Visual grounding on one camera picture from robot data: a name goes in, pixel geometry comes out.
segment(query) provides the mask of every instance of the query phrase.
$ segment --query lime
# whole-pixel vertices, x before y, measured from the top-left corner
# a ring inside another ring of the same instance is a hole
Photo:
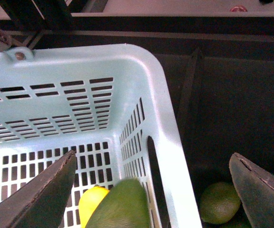
[[[214,183],[207,187],[200,197],[200,217],[208,223],[226,223],[236,214],[240,204],[241,200],[233,184]]]
[[[86,226],[89,218],[108,193],[109,190],[100,186],[95,186],[83,193],[78,205],[82,228]]]
[[[219,228],[252,228],[252,227],[249,221],[244,221],[243,219],[242,220],[235,219],[223,224]]]

